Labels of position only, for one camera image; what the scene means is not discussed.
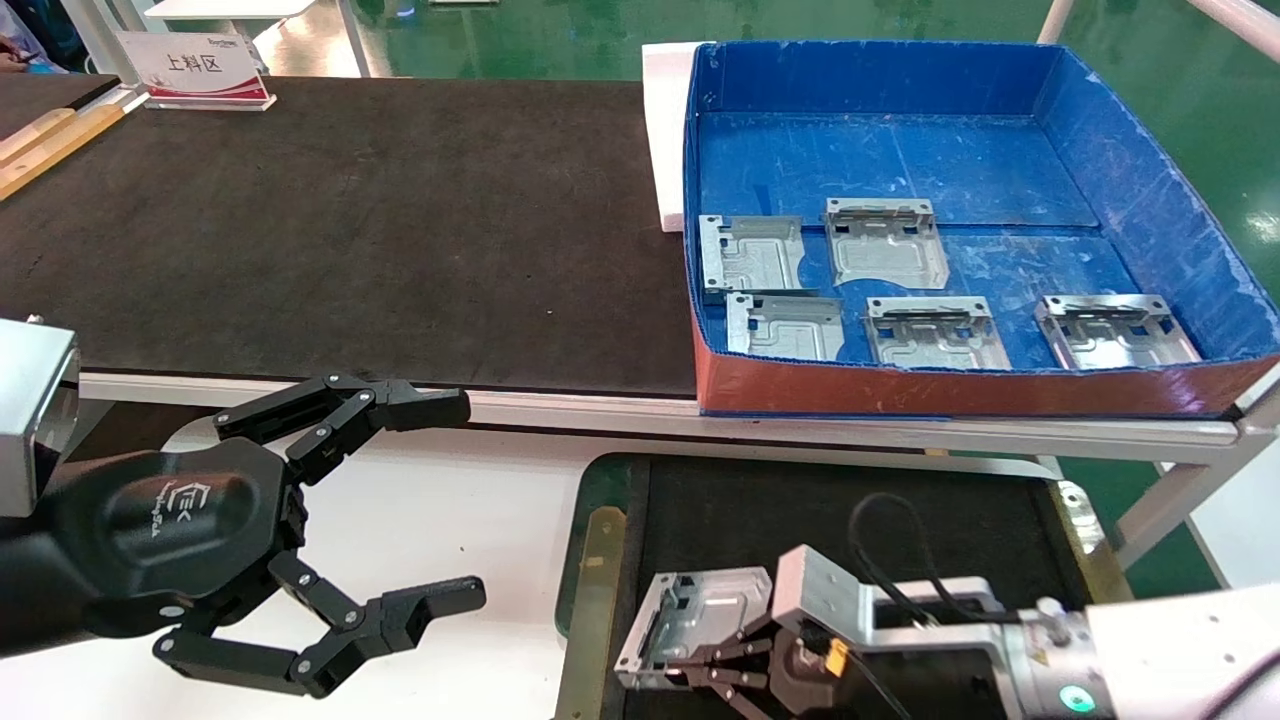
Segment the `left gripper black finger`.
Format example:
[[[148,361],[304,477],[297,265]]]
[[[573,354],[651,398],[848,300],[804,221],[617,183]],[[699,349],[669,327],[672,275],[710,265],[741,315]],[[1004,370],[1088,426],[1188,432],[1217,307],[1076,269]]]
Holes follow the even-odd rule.
[[[461,577],[389,591],[358,605],[293,552],[268,564],[274,585],[326,625],[301,651],[216,638],[225,609],[192,612],[154,646],[154,656],[179,675],[223,685],[323,700],[366,662],[419,647],[438,619],[484,607],[479,577]]]
[[[285,450],[287,477],[315,486],[383,430],[456,428],[471,418],[462,389],[420,391],[403,379],[314,377],[215,415],[220,439],[269,445],[298,436]]]

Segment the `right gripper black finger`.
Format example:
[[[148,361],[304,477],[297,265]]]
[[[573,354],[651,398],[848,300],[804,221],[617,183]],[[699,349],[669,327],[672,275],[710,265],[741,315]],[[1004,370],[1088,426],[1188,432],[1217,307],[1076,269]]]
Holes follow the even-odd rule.
[[[769,692],[769,675],[732,667],[695,667],[690,687],[708,689],[745,719],[774,719],[777,710]]]
[[[760,625],[731,633],[722,641],[700,644],[685,657],[668,661],[668,669],[728,666],[762,656],[768,659],[777,650],[795,644],[796,634],[781,625]]]

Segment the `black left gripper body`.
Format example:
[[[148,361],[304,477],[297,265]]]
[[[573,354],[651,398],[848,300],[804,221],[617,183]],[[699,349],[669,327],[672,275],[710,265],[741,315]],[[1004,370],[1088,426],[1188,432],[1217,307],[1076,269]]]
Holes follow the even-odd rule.
[[[276,593],[268,566],[307,519],[284,460],[247,439],[79,462],[40,503],[40,616],[63,639],[238,623]]]

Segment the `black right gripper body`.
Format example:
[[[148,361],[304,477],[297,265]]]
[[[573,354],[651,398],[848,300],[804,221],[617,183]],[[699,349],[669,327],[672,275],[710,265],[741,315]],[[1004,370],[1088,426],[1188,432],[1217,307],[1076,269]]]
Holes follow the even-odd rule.
[[[852,719],[844,679],[829,673],[826,660],[806,650],[796,633],[776,632],[768,670],[768,689],[791,717]]]

